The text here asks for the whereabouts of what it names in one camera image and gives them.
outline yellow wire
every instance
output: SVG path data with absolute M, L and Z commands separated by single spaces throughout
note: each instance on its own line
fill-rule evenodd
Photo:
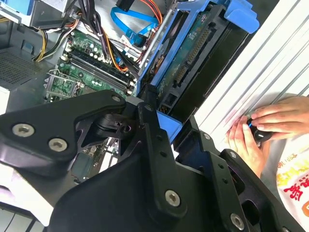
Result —
M 40 62 L 41 59 L 43 58 L 45 50 L 46 50 L 46 45 L 47 45 L 44 32 L 41 29 L 39 29 L 39 32 L 42 34 L 43 44 L 42 44 L 42 49 L 41 49 L 40 55 L 37 58 L 37 62 Z
M 114 58 L 113 53 L 112 53 L 112 48 L 111 48 L 111 45 L 110 45 L 110 40 L 107 38 L 106 41 L 107 41 L 107 46 L 108 46 L 108 50 L 109 50 L 109 52 L 110 52 L 110 56 L 111 56 L 112 62 L 113 62 L 113 64 L 115 65 L 115 67 L 116 67 L 118 70 L 123 71 L 123 72 L 128 71 L 127 68 L 122 69 L 122 68 L 120 68 L 119 65 L 116 63 L 115 58 Z
M 9 19 L 7 19 L 7 18 L 0 18 L 0 23 L 4 23 L 4 22 L 7 22 L 7 21 L 9 21 Z

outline blue connector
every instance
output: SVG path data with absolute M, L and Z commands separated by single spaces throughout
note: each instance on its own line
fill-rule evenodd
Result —
M 145 27 L 140 32 L 136 33 L 132 29 L 130 29 L 126 24 L 124 24 L 116 15 L 116 13 L 128 15 L 134 18 L 139 18 L 144 21 L 150 22 L 147 27 Z M 159 22 L 156 18 L 129 10 L 125 12 L 118 7 L 113 7 L 111 10 L 111 17 L 114 23 L 126 34 L 126 36 L 130 39 L 131 44 L 141 45 L 143 39 L 139 35 L 144 35 L 149 32 L 152 28 L 156 28 L 159 25 Z

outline finger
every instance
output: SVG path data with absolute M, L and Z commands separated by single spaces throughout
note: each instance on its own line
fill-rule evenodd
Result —
M 279 112 L 257 118 L 252 121 L 252 125 L 277 122 L 295 122 L 299 119 L 299 111 Z
M 292 138 L 296 134 L 295 133 L 280 133 L 276 132 L 273 134 L 273 136 L 270 138 L 270 140 L 279 140 L 279 139 L 287 139 L 287 138 Z
M 230 133 L 228 135 L 228 144 L 230 145 L 230 148 L 237 152 L 237 147 L 235 145 L 235 132 L 236 132 L 237 124 L 234 124 L 230 130 Z
M 270 148 L 270 141 L 266 141 L 266 142 L 263 142 L 262 144 L 262 154 L 263 156 L 265 157 L 265 159 L 267 160 L 268 159 L 268 156 L 269 156 L 269 148 Z
M 256 126 L 261 131 L 283 132 L 283 133 L 302 133 L 306 127 L 301 122 L 279 122 L 258 124 Z
M 242 125 L 247 122 L 247 117 L 241 117 L 235 131 L 235 145 L 239 154 L 247 155 L 247 148 L 243 134 Z
M 242 125 L 243 134 L 245 138 L 245 145 L 247 148 L 248 154 L 254 154 L 255 152 L 260 152 L 259 148 L 257 147 L 251 130 L 247 124 Z
M 252 115 L 252 119 L 257 119 L 266 115 L 278 113 L 278 112 L 287 112 L 293 111 L 297 108 L 297 105 L 293 104 L 276 104 L 276 105 L 269 105 L 262 109 L 257 109 Z
M 230 130 L 225 134 L 225 139 L 224 139 L 225 144 L 228 145 L 228 146 L 230 145 L 229 142 L 228 142 L 229 135 L 230 135 Z

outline red wire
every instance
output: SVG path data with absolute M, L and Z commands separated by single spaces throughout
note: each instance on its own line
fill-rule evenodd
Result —
M 158 19 L 159 21 L 159 24 L 161 24 L 161 21 L 160 21 L 160 16 L 157 14 L 157 12 L 155 11 L 155 9 L 146 1 L 144 0 L 140 0 L 141 2 L 145 3 L 147 6 L 149 6 L 149 8 L 152 10 L 152 12 L 154 13 L 155 17 Z

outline motherboard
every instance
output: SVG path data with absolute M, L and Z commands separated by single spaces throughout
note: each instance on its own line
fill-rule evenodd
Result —
M 130 72 L 117 70 L 102 54 L 101 45 L 90 36 L 74 30 L 56 67 L 45 79 L 47 103 L 100 90 L 113 90 L 124 99 L 135 93 L 136 79 Z M 117 140 L 80 152 L 72 166 L 74 182 L 80 184 L 117 163 Z
M 91 36 L 73 31 L 55 69 L 45 81 L 46 100 L 65 98 L 110 89 L 122 97 L 134 92 L 136 79 L 117 70 L 102 54 L 101 45 Z

